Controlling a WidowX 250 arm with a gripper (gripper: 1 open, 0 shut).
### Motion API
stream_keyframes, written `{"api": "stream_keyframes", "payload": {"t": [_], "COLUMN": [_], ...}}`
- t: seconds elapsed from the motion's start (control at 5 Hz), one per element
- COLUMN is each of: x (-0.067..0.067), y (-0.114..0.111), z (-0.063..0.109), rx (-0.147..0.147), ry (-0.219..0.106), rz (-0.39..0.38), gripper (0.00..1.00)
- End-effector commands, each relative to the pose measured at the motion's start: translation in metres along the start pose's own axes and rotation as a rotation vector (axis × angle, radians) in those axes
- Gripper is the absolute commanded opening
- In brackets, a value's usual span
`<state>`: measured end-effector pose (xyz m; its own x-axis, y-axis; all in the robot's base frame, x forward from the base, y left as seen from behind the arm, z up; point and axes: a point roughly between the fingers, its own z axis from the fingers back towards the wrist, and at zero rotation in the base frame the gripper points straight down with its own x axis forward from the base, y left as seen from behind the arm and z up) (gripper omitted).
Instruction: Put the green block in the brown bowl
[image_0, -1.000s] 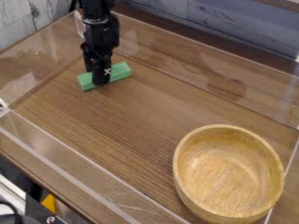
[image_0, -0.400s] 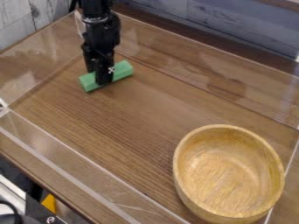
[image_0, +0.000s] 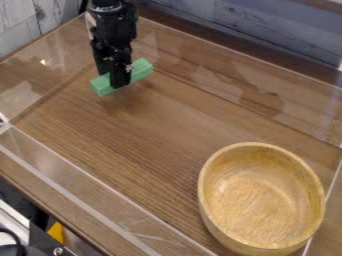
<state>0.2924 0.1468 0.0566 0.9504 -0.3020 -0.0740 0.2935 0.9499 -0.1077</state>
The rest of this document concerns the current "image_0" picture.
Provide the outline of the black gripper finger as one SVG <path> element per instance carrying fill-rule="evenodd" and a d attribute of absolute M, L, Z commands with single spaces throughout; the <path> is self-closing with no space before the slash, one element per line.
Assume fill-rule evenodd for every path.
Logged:
<path fill-rule="evenodd" d="M 131 82 L 131 51 L 116 52 L 109 57 L 109 83 L 113 89 L 119 89 Z"/>
<path fill-rule="evenodd" d="M 107 58 L 109 56 L 109 49 L 101 42 L 97 42 L 96 40 L 93 40 L 92 53 L 93 53 L 97 72 L 100 75 L 104 75 L 105 73 L 109 72 L 109 64 L 107 61 Z"/>

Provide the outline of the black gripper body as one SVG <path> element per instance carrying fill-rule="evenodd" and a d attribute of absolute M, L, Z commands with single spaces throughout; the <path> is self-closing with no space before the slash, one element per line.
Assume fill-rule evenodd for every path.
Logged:
<path fill-rule="evenodd" d="M 89 0 L 88 13 L 95 20 L 91 46 L 95 52 L 130 52 L 136 39 L 138 11 L 131 0 Z"/>

